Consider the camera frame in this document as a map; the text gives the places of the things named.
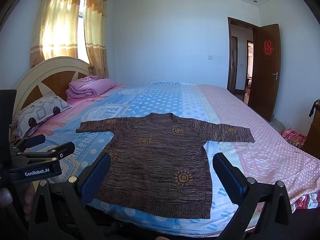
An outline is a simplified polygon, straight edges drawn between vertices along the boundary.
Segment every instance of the sweater sleeve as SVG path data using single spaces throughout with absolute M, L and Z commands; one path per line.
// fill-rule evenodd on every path
M 203 139 L 218 142 L 254 142 L 249 128 L 193 121 L 193 130 Z
M 109 118 L 99 121 L 81 122 L 80 127 L 76 129 L 76 133 L 82 132 L 107 132 L 114 133 L 130 125 L 130 117 Z

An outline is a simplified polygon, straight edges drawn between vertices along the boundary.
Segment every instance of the wooden headboard panel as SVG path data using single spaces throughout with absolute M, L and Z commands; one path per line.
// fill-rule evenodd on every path
M 67 100 L 68 84 L 88 76 L 89 66 L 88 63 L 72 57 L 55 57 L 39 63 L 30 69 L 15 87 L 17 96 L 13 116 L 50 91 Z

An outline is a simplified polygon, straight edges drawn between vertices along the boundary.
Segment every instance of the blue polka dot bed sheet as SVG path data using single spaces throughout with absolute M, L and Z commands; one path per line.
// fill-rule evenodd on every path
M 47 151 L 72 141 L 75 151 L 60 161 L 62 174 L 51 178 L 52 183 L 63 182 L 77 176 L 92 164 L 104 146 L 113 137 L 112 132 L 76 133 L 81 122 L 113 117 L 142 117 L 150 113 L 173 113 L 179 117 L 195 118 L 220 123 L 215 111 L 197 85 L 184 83 L 146 83 L 116 87 L 97 98 L 77 100 L 64 114 L 49 119 L 36 134 L 45 134 L 46 142 L 32 148 Z M 238 155 L 231 143 L 208 141 L 207 152 L 212 177 L 212 206 L 210 219 L 174 219 L 144 213 L 132 208 L 105 203 L 94 199 L 89 205 L 125 222 L 156 230 L 168 235 L 217 236 L 229 223 L 238 206 L 231 203 L 225 189 L 212 168 L 212 157 L 223 152 L 228 160 L 242 170 Z M 256 211 L 248 228 L 259 217 Z

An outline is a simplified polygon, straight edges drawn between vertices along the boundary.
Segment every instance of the sun motif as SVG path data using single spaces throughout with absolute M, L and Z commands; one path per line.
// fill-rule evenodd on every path
M 173 128 L 172 131 L 175 134 L 179 134 L 179 135 L 183 133 L 183 129 L 181 129 L 181 128 Z
M 229 133 L 236 133 L 236 129 L 235 128 L 227 128 L 227 131 Z
M 113 123 L 114 121 L 115 121 L 115 119 L 113 119 L 113 118 L 112 119 L 107 119 L 106 123 Z
M 188 186 L 188 184 L 190 184 L 191 181 L 193 181 L 193 177 L 191 176 L 189 171 L 187 171 L 186 169 L 177 171 L 177 173 L 176 173 L 176 182 L 178 183 L 178 185 L 181 185 L 181 186 L 186 185 L 186 186 Z
M 116 152 L 108 152 L 111 157 L 111 161 L 114 162 L 118 159 L 118 154 Z
M 148 144 L 149 142 L 151 142 L 152 140 L 150 138 L 142 138 L 139 140 L 139 144 L 141 145 L 146 145 Z

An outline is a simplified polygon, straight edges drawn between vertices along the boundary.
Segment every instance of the window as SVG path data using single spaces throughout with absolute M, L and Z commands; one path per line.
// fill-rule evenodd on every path
M 89 58 L 87 54 L 87 49 L 85 47 L 84 39 L 84 22 L 83 22 L 83 12 L 84 12 L 84 0 L 80 0 L 79 6 L 79 17 L 78 17 L 78 58 L 89 63 Z

